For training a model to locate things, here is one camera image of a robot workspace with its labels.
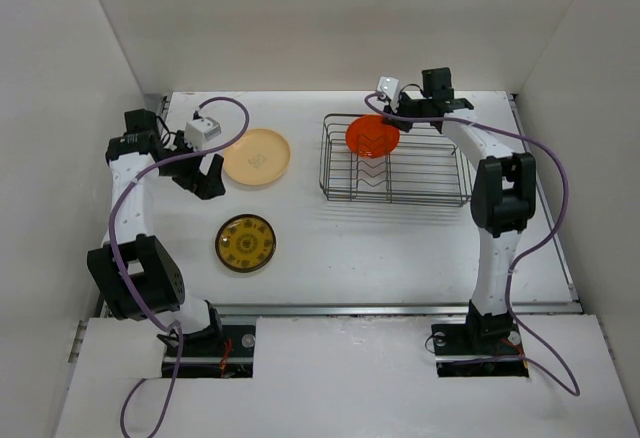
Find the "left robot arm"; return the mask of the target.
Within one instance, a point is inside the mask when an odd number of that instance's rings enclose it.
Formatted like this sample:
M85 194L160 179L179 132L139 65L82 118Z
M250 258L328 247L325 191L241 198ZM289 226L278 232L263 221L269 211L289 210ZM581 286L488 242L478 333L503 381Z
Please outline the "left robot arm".
M106 152L114 228L106 232L99 248L88 252L88 269L115 318L146 318L120 273L118 266L124 264L156 318L164 326L180 323L198 352L213 354L224 340L219 315L208 301L187 292L177 263L156 237L153 189L156 179L165 176L201 200L224 195L222 156L214 155L208 171L202 172L198 154L220 135L221 126L212 118L196 115L166 145L161 139L161 120L153 112L132 110L124 118L125 133L111 139Z

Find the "yellow patterned plate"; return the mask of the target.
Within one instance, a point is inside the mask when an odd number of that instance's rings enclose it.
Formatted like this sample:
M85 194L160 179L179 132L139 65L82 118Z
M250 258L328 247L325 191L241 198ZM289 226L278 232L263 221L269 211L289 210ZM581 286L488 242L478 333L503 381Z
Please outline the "yellow patterned plate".
M219 261L237 273L252 273L264 268L273 258L277 246L271 224L255 214L229 218L219 228L214 249Z

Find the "large beige plate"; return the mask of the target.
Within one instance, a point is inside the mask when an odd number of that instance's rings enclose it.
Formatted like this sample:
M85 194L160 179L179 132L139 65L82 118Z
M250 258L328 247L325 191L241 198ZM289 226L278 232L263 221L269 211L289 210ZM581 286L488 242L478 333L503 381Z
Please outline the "large beige plate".
M241 185L264 186L281 178L290 160L290 144L281 134L254 128L224 151L223 170Z

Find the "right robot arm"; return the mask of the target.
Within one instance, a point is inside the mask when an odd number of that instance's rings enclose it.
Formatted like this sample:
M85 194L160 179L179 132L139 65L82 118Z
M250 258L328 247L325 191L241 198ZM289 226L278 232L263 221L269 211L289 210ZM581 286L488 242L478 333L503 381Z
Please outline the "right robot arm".
M434 348L441 357L506 355L515 332L508 305L508 269L522 232L536 209L536 163L517 153L497 133L477 122L474 106L455 95L447 68L425 70L420 98L392 77L379 79L388 124L407 132L427 122L449 139L475 171L470 209L480 239L478 277L462 324L436 325Z

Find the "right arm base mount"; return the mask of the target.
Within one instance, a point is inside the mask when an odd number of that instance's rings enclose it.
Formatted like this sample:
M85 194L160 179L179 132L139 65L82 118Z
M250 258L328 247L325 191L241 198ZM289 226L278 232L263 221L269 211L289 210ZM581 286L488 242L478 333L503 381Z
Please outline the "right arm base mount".
M474 342L463 323L436 323L430 336L439 378L528 378L519 328Z

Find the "aluminium rail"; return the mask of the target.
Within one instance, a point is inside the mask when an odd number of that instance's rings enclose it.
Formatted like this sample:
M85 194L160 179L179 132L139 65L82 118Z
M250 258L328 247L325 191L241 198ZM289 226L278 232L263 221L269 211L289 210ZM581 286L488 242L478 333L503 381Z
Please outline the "aluminium rail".
M465 315L467 304L441 305L215 305L222 316L453 316ZM517 314L582 314L578 301L564 303L519 303Z

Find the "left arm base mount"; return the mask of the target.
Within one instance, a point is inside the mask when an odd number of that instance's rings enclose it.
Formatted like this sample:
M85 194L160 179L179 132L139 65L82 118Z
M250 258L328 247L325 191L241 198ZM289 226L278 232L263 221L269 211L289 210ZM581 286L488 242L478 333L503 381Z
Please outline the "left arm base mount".
M178 378L248 379L253 377L257 320L223 317L221 326L188 334Z

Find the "orange plate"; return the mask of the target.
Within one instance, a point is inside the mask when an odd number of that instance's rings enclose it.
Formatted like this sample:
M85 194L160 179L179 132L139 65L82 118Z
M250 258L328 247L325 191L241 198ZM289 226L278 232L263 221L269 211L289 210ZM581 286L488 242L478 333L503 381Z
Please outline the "orange plate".
M347 147L364 158L389 155L400 141L400 131L384 122L380 115L363 115L355 119L345 134Z

